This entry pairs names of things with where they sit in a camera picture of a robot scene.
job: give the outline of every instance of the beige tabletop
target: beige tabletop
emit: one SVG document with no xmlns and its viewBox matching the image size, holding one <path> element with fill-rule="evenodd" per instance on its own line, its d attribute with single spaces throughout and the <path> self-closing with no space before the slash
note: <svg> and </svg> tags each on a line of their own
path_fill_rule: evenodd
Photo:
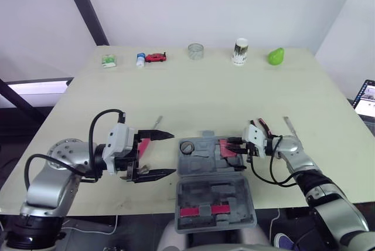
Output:
<svg viewBox="0 0 375 251">
<path fill-rule="evenodd" d="M 167 52 L 166 62 L 135 66 L 139 52 Z M 178 140 L 199 137 L 202 130 L 241 136 L 249 119 L 263 118 L 274 134 L 291 134 L 283 120 L 289 116 L 306 153 L 332 178 L 352 202 L 375 201 L 375 139 L 307 49 L 286 49 L 284 63 L 266 62 L 269 51 L 250 49 L 242 67 L 231 64 L 230 49 L 206 49 L 193 61 L 186 49 L 98 47 L 87 66 L 56 104 L 0 192 L 0 213 L 18 214 L 25 198 L 23 167 L 28 156 L 46 153 L 65 138 L 88 140 L 93 117 L 119 108 L 127 124 L 151 128 L 163 115 L 160 130 L 176 138 L 151 142 L 141 165 L 176 168 Z M 101 56 L 117 55 L 117 67 L 103 69 Z M 105 143 L 117 121 L 107 114 L 97 123 L 94 141 Z M 258 173 L 270 178 L 269 158 L 255 159 Z M 33 178 L 44 161 L 35 160 Z M 275 176 L 289 173 L 283 160 L 274 164 Z M 298 187 L 281 188 L 247 177 L 255 208 L 306 206 Z M 175 210 L 177 173 L 156 182 L 133 184 L 105 171 L 96 184 L 84 184 L 69 215 L 168 213 Z"/>
</svg>

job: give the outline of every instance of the open tool case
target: open tool case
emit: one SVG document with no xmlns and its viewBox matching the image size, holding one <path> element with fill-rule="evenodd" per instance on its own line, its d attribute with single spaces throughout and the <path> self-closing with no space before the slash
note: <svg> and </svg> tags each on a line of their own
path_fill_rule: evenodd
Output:
<svg viewBox="0 0 375 251">
<path fill-rule="evenodd" d="M 257 224 L 247 179 L 238 171 L 243 166 L 240 154 L 227 161 L 225 137 L 203 132 L 202 138 L 179 142 L 175 228 L 178 233 L 208 232 L 252 228 Z"/>
</svg>

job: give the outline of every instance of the white cup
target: white cup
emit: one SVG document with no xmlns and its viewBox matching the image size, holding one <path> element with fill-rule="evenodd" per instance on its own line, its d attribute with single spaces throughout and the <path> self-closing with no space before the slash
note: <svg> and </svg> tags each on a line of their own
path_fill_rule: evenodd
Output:
<svg viewBox="0 0 375 251">
<path fill-rule="evenodd" d="M 247 48 L 248 40 L 245 38 L 238 38 L 234 45 L 234 51 L 232 54 L 232 62 L 234 65 L 241 66 L 247 60 Z"/>
</svg>

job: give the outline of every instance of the green fruit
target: green fruit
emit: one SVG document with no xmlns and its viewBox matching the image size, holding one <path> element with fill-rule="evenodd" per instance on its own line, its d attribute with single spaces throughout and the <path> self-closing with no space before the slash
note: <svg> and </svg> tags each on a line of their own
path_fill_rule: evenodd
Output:
<svg viewBox="0 0 375 251">
<path fill-rule="evenodd" d="M 271 65 L 279 65 L 284 60 L 284 49 L 278 48 L 268 54 L 268 62 Z"/>
</svg>

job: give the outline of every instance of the toy car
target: toy car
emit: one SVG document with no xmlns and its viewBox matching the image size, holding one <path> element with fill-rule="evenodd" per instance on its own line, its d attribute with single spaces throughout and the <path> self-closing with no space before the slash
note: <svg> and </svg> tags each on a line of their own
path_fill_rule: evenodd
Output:
<svg viewBox="0 0 375 251">
<path fill-rule="evenodd" d="M 166 60 L 166 54 L 164 53 L 153 53 L 152 55 L 147 55 L 145 58 L 146 62 L 163 62 Z"/>
</svg>

